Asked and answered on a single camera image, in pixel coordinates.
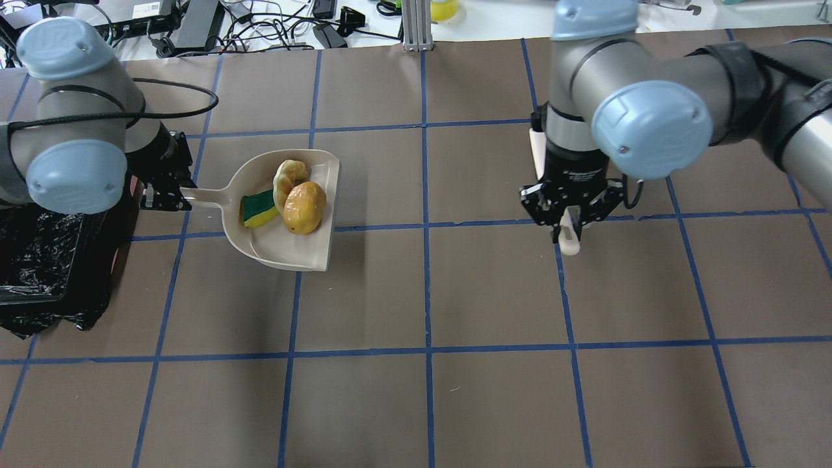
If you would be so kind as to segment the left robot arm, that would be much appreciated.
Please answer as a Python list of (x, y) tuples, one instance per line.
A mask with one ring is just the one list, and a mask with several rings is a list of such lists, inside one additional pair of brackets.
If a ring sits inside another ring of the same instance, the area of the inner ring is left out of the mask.
[(95, 28), (47, 18), (24, 30), (18, 57), (38, 80), (36, 118), (2, 124), (2, 208), (38, 205), (63, 215), (108, 211), (129, 178), (144, 207), (184, 211), (194, 186), (183, 133), (152, 116), (141, 89)]

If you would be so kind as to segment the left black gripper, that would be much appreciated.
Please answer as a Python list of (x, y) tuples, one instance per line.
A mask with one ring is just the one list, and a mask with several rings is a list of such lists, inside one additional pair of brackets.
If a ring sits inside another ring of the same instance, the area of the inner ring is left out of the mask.
[(127, 166), (142, 184), (139, 208), (148, 211), (191, 211), (182, 189), (195, 189), (193, 158), (182, 131), (160, 130), (148, 145), (127, 152)]

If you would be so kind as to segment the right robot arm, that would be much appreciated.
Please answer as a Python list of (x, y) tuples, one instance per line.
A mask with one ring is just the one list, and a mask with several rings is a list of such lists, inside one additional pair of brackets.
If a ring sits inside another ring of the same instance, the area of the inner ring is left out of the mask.
[(562, 253), (631, 186), (663, 179), (710, 146), (755, 140), (830, 208), (829, 38), (704, 45), (669, 61), (636, 39), (636, 1), (558, 1), (549, 100), (532, 113), (538, 180), (519, 192)]

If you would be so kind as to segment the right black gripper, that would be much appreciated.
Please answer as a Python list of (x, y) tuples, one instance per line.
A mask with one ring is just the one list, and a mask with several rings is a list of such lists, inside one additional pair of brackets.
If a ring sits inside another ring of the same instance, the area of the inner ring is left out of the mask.
[(558, 206), (557, 195), (567, 199), (579, 240), (592, 223), (601, 222), (618, 205), (628, 204), (628, 178), (607, 177), (608, 157), (600, 150), (573, 151), (559, 146), (546, 146), (543, 178), (519, 190), (520, 204), (533, 222), (549, 226), (552, 241), (558, 234), (558, 221), (564, 211)]

